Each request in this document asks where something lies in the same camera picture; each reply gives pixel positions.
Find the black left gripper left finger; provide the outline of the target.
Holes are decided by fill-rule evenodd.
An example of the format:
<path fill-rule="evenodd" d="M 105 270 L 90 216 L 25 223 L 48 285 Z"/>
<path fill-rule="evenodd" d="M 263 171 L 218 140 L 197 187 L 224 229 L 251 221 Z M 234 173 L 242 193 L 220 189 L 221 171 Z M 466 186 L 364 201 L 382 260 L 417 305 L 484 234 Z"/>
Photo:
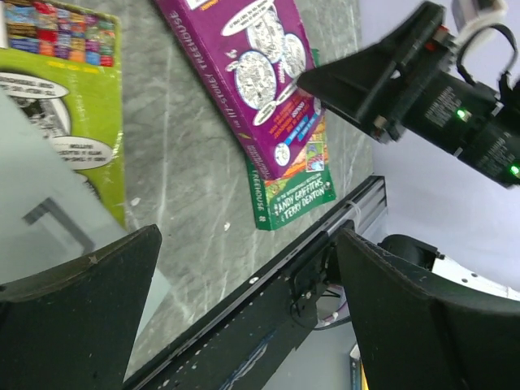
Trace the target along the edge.
<path fill-rule="evenodd" d="M 149 225 L 1 287 L 3 389 L 121 389 L 162 235 Z"/>

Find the green 104-storey treehouse book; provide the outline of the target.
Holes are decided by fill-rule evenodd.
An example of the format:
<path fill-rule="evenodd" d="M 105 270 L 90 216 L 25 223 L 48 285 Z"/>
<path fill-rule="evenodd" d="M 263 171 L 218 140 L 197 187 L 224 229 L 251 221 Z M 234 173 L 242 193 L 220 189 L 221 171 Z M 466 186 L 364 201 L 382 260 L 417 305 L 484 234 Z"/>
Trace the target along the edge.
<path fill-rule="evenodd" d="M 247 162 L 257 228 L 273 231 L 335 200 L 321 102 L 296 78 L 319 63 L 317 50 L 288 47 L 276 64 L 257 50 L 243 54 L 251 76 L 239 91 L 258 109 L 251 132 L 258 150 Z"/>

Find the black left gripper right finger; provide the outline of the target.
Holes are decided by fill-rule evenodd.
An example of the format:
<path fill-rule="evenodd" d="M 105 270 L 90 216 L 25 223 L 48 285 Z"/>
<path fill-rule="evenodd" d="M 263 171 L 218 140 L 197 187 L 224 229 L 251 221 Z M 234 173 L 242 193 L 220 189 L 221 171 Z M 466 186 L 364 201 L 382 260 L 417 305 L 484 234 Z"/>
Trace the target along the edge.
<path fill-rule="evenodd" d="M 464 287 L 350 229 L 340 278 L 370 389 L 517 389 L 519 303 Z"/>

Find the purple 117-storey treehouse book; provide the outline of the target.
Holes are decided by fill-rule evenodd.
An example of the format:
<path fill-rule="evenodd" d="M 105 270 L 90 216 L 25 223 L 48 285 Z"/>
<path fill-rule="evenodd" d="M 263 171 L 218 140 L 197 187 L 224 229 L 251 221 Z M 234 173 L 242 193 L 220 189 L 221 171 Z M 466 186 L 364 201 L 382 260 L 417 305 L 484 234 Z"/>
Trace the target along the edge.
<path fill-rule="evenodd" d="M 297 86 L 315 62 L 296 3 L 157 5 L 259 175 L 282 177 L 323 117 L 321 102 Z"/>

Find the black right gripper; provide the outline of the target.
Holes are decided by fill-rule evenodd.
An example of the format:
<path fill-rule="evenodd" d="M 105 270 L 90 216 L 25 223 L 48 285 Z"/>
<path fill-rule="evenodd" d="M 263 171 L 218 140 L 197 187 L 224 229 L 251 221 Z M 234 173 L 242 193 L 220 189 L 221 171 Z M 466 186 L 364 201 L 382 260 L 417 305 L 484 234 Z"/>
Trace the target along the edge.
<path fill-rule="evenodd" d="M 480 28 L 458 51 L 462 78 L 438 72 L 411 106 L 442 57 L 442 50 L 427 44 L 444 13 L 443 6 L 425 1 L 381 41 L 303 72 L 297 86 L 356 126 L 388 126 L 409 109 L 404 128 L 502 187 L 518 187 L 519 84 L 509 85 L 518 47 L 509 28 L 496 29 L 513 49 L 497 91 L 475 81 L 462 64 Z"/>

